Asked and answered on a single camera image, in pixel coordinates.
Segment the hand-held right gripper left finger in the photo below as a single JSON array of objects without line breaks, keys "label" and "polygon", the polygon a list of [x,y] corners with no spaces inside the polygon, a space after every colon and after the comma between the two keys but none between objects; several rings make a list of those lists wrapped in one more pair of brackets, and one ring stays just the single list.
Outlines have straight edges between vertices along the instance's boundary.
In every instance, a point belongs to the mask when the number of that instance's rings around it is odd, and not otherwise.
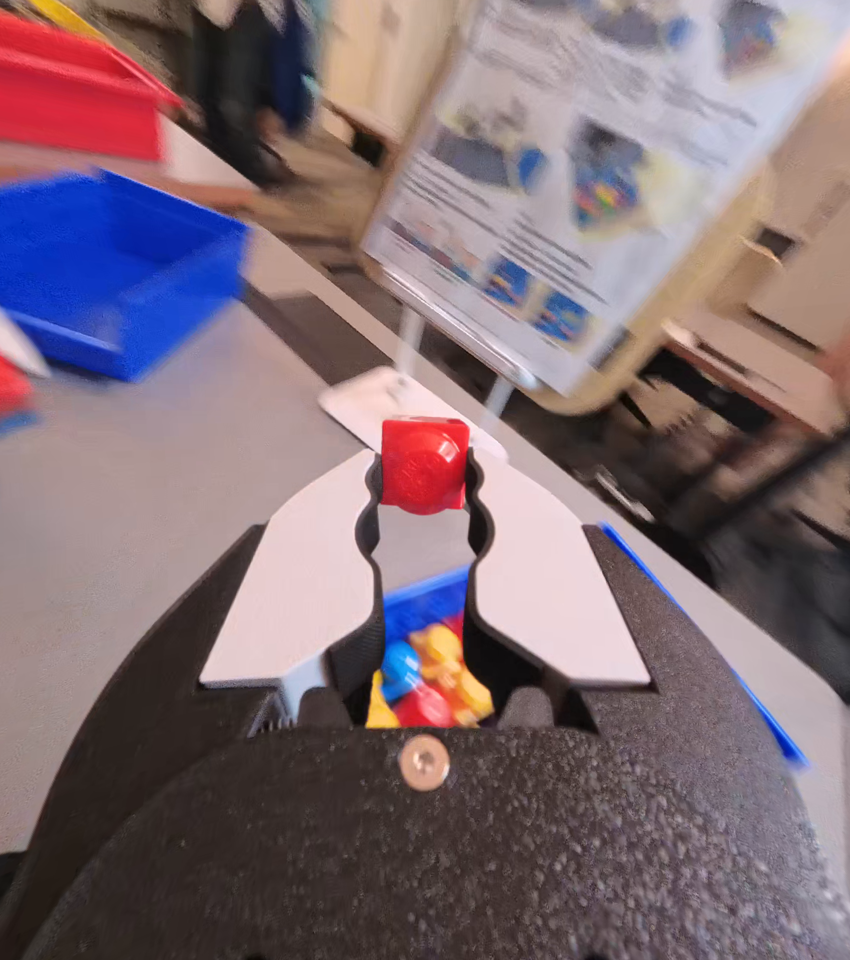
[{"label": "hand-held right gripper left finger", "polygon": [[203,688],[356,695],[381,662],[381,575],[371,558],[378,459],[361,450],[288,499],[265,524],[199,674]]}]

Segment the instruction sheet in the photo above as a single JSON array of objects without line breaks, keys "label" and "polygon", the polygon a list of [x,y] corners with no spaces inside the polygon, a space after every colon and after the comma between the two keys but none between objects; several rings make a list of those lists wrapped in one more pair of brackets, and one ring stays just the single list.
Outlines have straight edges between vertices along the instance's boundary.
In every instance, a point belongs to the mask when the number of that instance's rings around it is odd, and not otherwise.
[{"label": "instruction sheet", "polygon": [[568,397],[849,36],[850,1],[478,2],[361,252]]}]

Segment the blue plastic bin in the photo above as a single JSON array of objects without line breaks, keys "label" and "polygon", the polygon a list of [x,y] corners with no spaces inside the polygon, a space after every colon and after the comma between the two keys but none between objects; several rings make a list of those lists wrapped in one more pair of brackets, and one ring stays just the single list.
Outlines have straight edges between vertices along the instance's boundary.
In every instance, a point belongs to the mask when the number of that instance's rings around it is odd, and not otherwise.
[{"label": "blue plastic bin", "polygon": [[112,172],[0,185],[0,308],[47,360],[141,381],[240,298],[249,237]]},{"label": "blue plastic bin", "polygon": [[[655,584],[660,594],[669,598],[672,606],[680,609],[683,613],[686,612],[614,525],[601,522],[597,528],[607,540],[633,562],[638,570],[644,573],[648,581]],[[384,594],[385,645],[390,646],[397,642],[408,641],[413,632],[422,630],[436,622],[451,627],[458,636],[461,636],[469,569],[468,565],[464,565]],[[731,667],[729,661],[726,662],[726,665],[748,698],[753,702],[756,710],[763,717],[783,759],[794,770],[809,769],[811,762],[798,744],[786,732],[772,712],[766,708],[743,677]]]}]

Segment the grey wood-edged table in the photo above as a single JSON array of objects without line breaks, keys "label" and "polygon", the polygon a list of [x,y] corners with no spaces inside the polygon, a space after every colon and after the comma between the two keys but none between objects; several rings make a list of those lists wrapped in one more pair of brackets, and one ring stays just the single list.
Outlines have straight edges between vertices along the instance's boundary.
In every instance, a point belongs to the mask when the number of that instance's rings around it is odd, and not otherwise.
[{"label": "grey wood-edged table", "polygon": [[0,184],[110,171],[220,212],[250,210],[259,196],[239,174],[167,116],[159,115],[157,161],[0,141]]}]

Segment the red plastic bin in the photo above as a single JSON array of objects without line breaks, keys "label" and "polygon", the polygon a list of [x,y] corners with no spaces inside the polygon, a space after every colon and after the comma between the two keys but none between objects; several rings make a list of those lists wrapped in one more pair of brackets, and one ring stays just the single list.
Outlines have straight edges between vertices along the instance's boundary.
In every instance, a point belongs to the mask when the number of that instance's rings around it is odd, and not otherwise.
[{"label": "red plastic bin", "polygon": [[113,46],[0,9],[0,141],[157,162],[181,107]]}]

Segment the wooden desk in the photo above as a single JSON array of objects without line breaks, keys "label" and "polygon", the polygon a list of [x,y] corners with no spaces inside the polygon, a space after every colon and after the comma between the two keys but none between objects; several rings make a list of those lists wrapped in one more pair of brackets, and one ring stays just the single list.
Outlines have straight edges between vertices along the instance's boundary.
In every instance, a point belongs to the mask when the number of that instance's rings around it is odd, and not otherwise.
[{"label": "wooden desk", "polygon": [[761,323],[700,309],[663,330],[669,350],[779,420],[821,437],[850,425],[850,334],[800,352]]}]

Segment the blue hanging jacket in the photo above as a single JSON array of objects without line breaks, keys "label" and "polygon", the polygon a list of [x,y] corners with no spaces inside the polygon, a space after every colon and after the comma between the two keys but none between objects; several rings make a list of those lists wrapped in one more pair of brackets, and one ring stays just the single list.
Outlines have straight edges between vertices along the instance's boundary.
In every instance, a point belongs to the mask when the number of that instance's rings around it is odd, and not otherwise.
[{"label": "blue hanging jacket", "polygon": [[271,34],[264,72],[264,103],[286,134],[308,126],[319,91],[318,71],[326,3],[262,2]]}]

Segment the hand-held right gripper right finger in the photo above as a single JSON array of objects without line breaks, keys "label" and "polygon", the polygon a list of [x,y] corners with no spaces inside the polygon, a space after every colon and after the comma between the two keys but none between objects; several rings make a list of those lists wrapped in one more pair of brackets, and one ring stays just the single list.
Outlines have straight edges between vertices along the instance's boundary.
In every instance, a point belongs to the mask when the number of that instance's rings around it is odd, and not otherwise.
[{"label": "hand-held right gripper right finger", "polygon": [[528,705],[547,724],[593,724],[586,697],[650,693],[652,674],[586,534],[555,494],[472,449],[464,661],[496,724]]}]

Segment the pile of mega blocks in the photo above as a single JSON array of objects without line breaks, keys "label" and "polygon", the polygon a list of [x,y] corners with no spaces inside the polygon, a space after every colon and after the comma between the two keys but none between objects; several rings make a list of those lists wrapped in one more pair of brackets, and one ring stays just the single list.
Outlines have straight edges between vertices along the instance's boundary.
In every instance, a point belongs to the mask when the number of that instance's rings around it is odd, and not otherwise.
[{"label": "pile of mega blocks", "polygon": [[460,623],[438,621],[388,642],[364,725],[474,729],[489,722],[492,695],[466,666],[461,633]]}]

